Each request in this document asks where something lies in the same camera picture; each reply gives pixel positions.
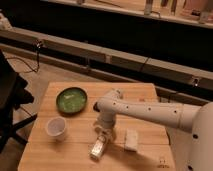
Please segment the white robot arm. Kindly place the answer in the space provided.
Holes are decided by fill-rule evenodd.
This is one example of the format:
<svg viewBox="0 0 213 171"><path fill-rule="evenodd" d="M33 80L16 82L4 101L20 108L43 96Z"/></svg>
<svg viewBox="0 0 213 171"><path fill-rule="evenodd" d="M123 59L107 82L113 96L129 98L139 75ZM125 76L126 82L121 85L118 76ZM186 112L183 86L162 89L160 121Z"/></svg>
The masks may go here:
<svg viewBox="0 0 213 171"><path fill-rule="evenodd" d="M124 100L123 93L112 89L95 103L98 124L113 129L116 115L124 115L176 128L191 134L188 171L213 171L213 102L203 106L134 102Z"/></svg>

